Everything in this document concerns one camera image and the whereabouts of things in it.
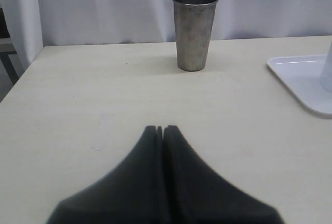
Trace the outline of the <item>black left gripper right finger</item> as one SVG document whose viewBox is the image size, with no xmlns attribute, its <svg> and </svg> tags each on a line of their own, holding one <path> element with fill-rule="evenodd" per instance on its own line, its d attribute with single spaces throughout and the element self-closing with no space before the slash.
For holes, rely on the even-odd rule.
<svg viewBox="0 0 332 224">
<path fill-rule="evenodd" d="M 164 130 L 163 171 L 172 223 L 283 223 L 278 211 L 210 168 L 177 126 Z"/>
</svg>

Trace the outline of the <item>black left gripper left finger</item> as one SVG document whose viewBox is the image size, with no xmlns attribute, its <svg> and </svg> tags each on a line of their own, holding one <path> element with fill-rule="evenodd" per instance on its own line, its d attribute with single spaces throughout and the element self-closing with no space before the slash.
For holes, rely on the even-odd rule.
<svg viewBox="0 0 332 224">
<path fill-rule="evenodd" d="M 48 223 L 163 223 L 162 128 L 147 126 L 111 172 L 61 201 Z"/>
</svg>

